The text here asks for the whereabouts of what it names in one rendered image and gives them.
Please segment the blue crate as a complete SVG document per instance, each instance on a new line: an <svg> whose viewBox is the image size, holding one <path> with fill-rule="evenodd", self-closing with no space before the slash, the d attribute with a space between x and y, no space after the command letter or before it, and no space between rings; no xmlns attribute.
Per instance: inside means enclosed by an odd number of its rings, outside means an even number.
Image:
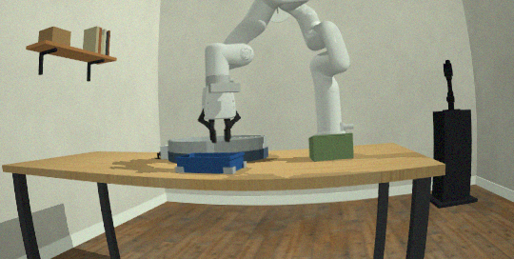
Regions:
<svg viewBox="0 0 514 259"><path fill-rule="evenodd" d="M236 153L240 153L234 155ZM231 156L232 155L232 156ZM175 157L177 167L189 173L224 173L223 168L242 169L244 152L194 152Z"/></svg>

